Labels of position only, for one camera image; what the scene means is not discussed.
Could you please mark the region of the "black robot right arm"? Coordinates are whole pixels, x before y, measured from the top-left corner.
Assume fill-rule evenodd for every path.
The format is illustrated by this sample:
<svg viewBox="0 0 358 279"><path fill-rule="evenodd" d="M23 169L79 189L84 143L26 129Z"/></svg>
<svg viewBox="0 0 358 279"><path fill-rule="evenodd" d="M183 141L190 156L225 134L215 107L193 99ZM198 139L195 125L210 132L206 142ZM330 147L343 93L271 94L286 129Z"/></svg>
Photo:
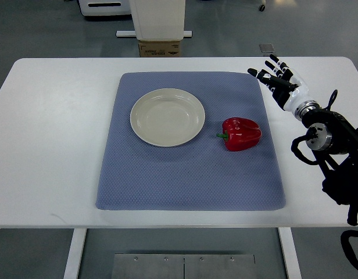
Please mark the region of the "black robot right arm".
<svg viewBox="0 0 358 279"><path fill-rule="evenodd" d="M292 141L291 151L324 175L322 191L339 205L348 205L347 223L357 225L358 128L330 106L313 108L302 116L306 134Z"/></svg>

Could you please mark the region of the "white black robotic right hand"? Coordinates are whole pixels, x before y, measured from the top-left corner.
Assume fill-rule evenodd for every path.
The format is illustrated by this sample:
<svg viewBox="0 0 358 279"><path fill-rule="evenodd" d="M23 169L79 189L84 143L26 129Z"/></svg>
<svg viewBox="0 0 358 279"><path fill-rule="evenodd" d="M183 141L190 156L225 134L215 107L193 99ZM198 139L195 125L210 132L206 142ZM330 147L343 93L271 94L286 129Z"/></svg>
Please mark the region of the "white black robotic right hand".
<svg viewBox="0 0 358 279"><path fill-rule="evenodd" d="M273 99L284 111L293 112L300 103L307 100L307 88L303 80L280 58L270 54L265 65L272 71L258 71L249 68L247 72L264 84Z"/></svg>

